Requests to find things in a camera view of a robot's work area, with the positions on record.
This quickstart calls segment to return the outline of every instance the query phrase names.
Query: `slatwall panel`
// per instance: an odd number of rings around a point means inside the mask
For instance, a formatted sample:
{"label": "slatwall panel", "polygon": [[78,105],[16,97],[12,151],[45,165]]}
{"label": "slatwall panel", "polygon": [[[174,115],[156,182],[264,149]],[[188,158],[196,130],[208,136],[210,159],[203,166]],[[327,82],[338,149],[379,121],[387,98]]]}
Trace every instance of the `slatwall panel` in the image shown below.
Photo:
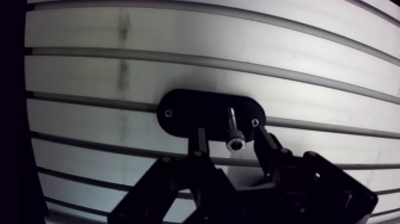
{"label": "slatwall panel", "polygon": [[[400,168],[400,9],[366,2],[30,0],[27,111],[49,209],[105,222],[158,156],[185,154],[154,111],[188,88],[254,98],[294,154],[316,151],[377,192],[369,223],[399,217],[386,211],[400,207],[400,169],[374,166]],[[210,147],[237,187],[262,174],[252,142]],[[194,209],[182,192],[164,221]]]}

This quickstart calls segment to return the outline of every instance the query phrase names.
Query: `black mount bracket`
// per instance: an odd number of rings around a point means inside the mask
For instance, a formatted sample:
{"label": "black mount bracket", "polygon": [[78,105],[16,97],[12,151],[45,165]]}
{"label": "black mount bracket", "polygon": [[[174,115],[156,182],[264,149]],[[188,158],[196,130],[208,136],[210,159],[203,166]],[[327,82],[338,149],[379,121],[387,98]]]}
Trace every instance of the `black mount bracket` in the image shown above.
{"label": "black mount bracket", "polygon": [[[159,158],[108,215],[110,224],[161,224],[182,189],[197,206],[184,224],[363,224],[377,204],[375,193],[317,153],[296,157],[283,148],[250,98],[176,90],[157,116],[165,131],[189,139],[187,157]],[[264,172],[263,183],[248,190],[237,190],[209,157],[208,140],[227,141],[232,127],[254,139]]]}

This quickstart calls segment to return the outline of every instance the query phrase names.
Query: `horizontal slat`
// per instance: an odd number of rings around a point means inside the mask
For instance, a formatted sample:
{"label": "horizontal slat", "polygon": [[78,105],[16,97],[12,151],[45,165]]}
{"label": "horizontal slat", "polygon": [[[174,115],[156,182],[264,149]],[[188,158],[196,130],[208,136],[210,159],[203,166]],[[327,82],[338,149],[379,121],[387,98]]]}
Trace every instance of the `horizontal slat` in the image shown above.
{"label": "horizontal slat", "polygon": [[[100,224],[100,223],[96,223],[96,221],[92,221],[92,222],[79,222],[79,221],[83,221],[83,220],[78,220],[76,213],[80,214],[80,217],[83,219],[87,219],[87,217],[90,217],[89,213],[81,213],[80,210],[87,210],[87,208],[85,207],[81,207],[81,206],[76,206],[74,204],[69,204],[69,203],[65,203],[59,200],[54,200],[52,198],[47,198],[50,201],[53,201],[54,203],[57,204],[52,204],[52,203],[48,203],[48,206],[53,209],[53,207],[56,208],[55,212],[60,212],[62,214],[62,219],[60,219],[60,215],[59,214],[51,214],[51,218],[47,218],[46,219],[46,223],[71,223],[71,224]],[[369,218],[368,220],[368,224],[397,224],[398,223],[398,212],[394,212],[394,213],[390,213],[390,211],[386,211],[388,214],[384,214],[384,215],[379,215],[378,213],[373,214],[372,218]],[[173,222],[164,222],[164,224],[176,224]]]}
{"label": "horizontal slat", "polygon": [[[185,23],[178,26],[176,21]],[[129,28],[122,35],[124,24]],[[26,27],[26,46],[202,55],[300,71],[398,96],[400,68],[393,64],[322,38],[239,18],[149,8],[129,8],[121,15],[118,8],[74,8],[29,12]]]}
{"label": "horizontal slat", "polygon": [[[39,172],[121,191],[128,191],[154,162],[148,158],[127,157],[38,139],[32,139],[32,146]],[[233,183],[241,185],[246,183],[251,185],[263,175],[260,168],[221,168],[228,173]],[[400,188],[400,182],[397,181],[400,179],[399,170],[380,170],[373,173],[370,170],[346,172],[371,190],[380,191],[378,194],[400,191],[396,189]],[[180,193],[179,197],[191,198],[187,193]]]}
{"label": "horizontal slat", "polygon": [[[39,177],[46,197],[100,211],[109,211],[107,208],[115,206],[119,201],[115,198],[110,198],[110,192],[107,192],[107,190],[103,188],[65,181],[42,174],[39,174]],[[374,210],[374,213],[378,215],[379,213],[387,211],[388,209],[386,208],[388,207],[394,209],[395,207],[393,206],[398,206],[399,202],[396,201],[396,199],[398,199],[396,198],[397,195],[394,195],[395,197],[392,198],[388,196],[393,196],[393,194],[380,196],[378,206]],[[185,217],[194,210],[195,205],[193,201],[176,200],[164,220],[168,222],[182,222]]]}
{"label": "horizontal slat", "polygon": [[360,2],[365,2],[365,4],[376,8],[377,10],[385,13],[386,15],[399,21],[400,24],[400,7],[394,4],[390,0],[361,0]]}
{"label": "horizontal slat", "polygon": [[175,88],[247,95],[271,117],[400,132],[399,105],[238,71],[148,61],[28,57],[26,80],[31,91],[151,104]]}
{"label": "horizontal slat", "polygon": [[[80,97],[63,94],[49,94],[44,92],[27,92],[31,99],[39,99],[51,102],[63,102],[67,104],[87,105],[93,107],[105,107],[118,110],[134,110],[156,113],[156,104],[132,102],[119,99],[102,99],[93,97]],[[343,125],[330,125],[317,122],[305,122],[301,120],[283,119],[267,116],[266,125],[275,127],[288,127],[302,130],[315,130],[319,132],[342,133],[348,135],[370,136],[377,138],[400,139],[400,133],[385,132],[381,130],[363,129]]]}
{"label": "horizontal slat", "polygon": [[[187,139],[165,133],[159,126],[155,114],[152,113],[35,99],[29,99],[27,105],[30,130],[34,132],[150,151],[181,154],[186,154],[187,151]],[[334,163],[377,163],[379,153],[385,154],[386,147],[398,148],[400,144],[399,140],[394,139],[281,127],[268,127],[268,130],[276,134],[280,142],[296,155],[314,150]],[[222,142],[211,142],[210,148],[213,157],[231,156]],[[244,150],[234,156],[255,158],[251,150]]]}
{"label": "horizontal slat", "polygon": [[374,209],[374,213],[386,212],[400,207],[400,193],[385,194],[379,196],[378,205]]}
{"label": "horizontal slat", "polygon": [[[184,154],[168,153],[162,151],[143,150],[131,147],[122,147],[117,145],[102,144],[97,142],[90,142],[84,140],[77,140],[72,138],[65,138],[54,135],[47,135],[37,132],[30,133],[32,138],[40,139],[43,141],[54,142],[58,144],[69,145],[72,147],[85,148],[100,152],[117,153],[121,155],[132,155],[146,158],[159,158],[164,156],[171,156],[175,158],[183,158]],[[260,165],[254,159],[245,158],[221,158],[211,157],[211,160],[216,165],[222,166],[238,166],[238,167],[259,167]],[[385,170],[385,169],[400,169],[399,163],[383,163],[383,164],[336,164],[343,170]]]}
{"label": "horizontal slat", "polygon": [[[100,212],[90,213],[89,211],[93,211],[93,210],[89,210],[82,206],[76,206],[76,205],[72,205],[70,203],[58,201],[53,198],[47,198],[47,199],[48,199],[47,207],[49,208],[50,212],[52,212],[52,213],[59,213],[61,215],[67,214],[69,216],[81,217],[81,218],[84,218],[87,220],[91,220],[93,222],[100,222],[100,223],[107,222],[107,217],[101,215]],[[65,220],[63,220],[63,222],[57,222],[57,224],[66,224],[66,223],[65,223]]]}
{"label": "horizontal slat", "polygon": [[[362,8],[355,7],[346,2],[335,2],[330,4],[327,9],[326,4],[310,4],[307,1],[253,1],[251,4],[243,4],[241,1],[203,1],[203,0],[188,0],[188,1],[171,1],[171,2],[132,2],[132,1],[58,1],[44,4],[37,4],[37,10],[49,10],[60,8],[75,8],[75,7],[139,7],[139,8],[164,8],[172,10],[197,11],[201,13],[219,14],[229,17],[244,18],[247,20],[259,21],[262,23],[272,24],[275,26],[293,29],[299,32],[304,32],[314,36],[335,41],[346,46],[353,47],[360,51],[366,52],[376,57],[388,61],[398,61],[398,51],[392,48],[391,43],[395,40],[390,34],[396,33],[397,23],[385,24],[387,17],[375,17],[380,15],[374,12],[374,15],[365,13]],[[352,14],[357,14],[357,19],[348,17],[340,12],[343,10],[351,11]],[[363,21],[368,21],[369,26],[364,26]],[[386,33],[385,41],[382,40],[378,33]]]}
{"label": "horizontal slat", "polygon": [[[100,211],[110,212],[126,195],[126,192],[66,181],[43,174],[39,174],[39,179],[46,197]],[[176,199],[164,220],[182,222],[194,210],[195,204],[192,200]]]}
{"label": "horizontal slat", "polygon": [[[399,52],[393,49],[393,45],[396,45],[396,31],[398,28],[386,20],[382,20],[374,14],[346,1],[189,1],[225,5],[288,18],[346,36],[388,54],[395,55],[398,58],[400,57],[398,55]],[[383,33],[387,35],[385,38],[380,35]]]}
{"label": "horizontal slat", "polygon": [[132,60],[142,60],[142,61],[158,61],[165,63],[188,64],[194,66],[212,67],[216,69],[242,71],[246,73],[260,74],[263,76],[277,77],[282,79],[289,79],[293,81],[309,83],[318,86],[324,86],[332,89],[337,89],[340,91],[371,97],[374,99],[380,99],[386,102],[392,102],[394,104],[400,104],[399,97],[375,91],[372,89],[367,89],[364,87],[340,82],[337,80],[327,79],[319,76],[313,76],[310,74],[300,73],[298,71],[290,71],[270,66],[262,66],[258,64],[250,64],[250,63],[225,60],[220,58],[208,58],[203,56],[175,54],[166,52],[138,51],[129,49],[106,49],[106,48],[33,48],[32,54],[42,55],[42,56],[96,57],[96,58],[118,58],[124,60],[132,59]]}

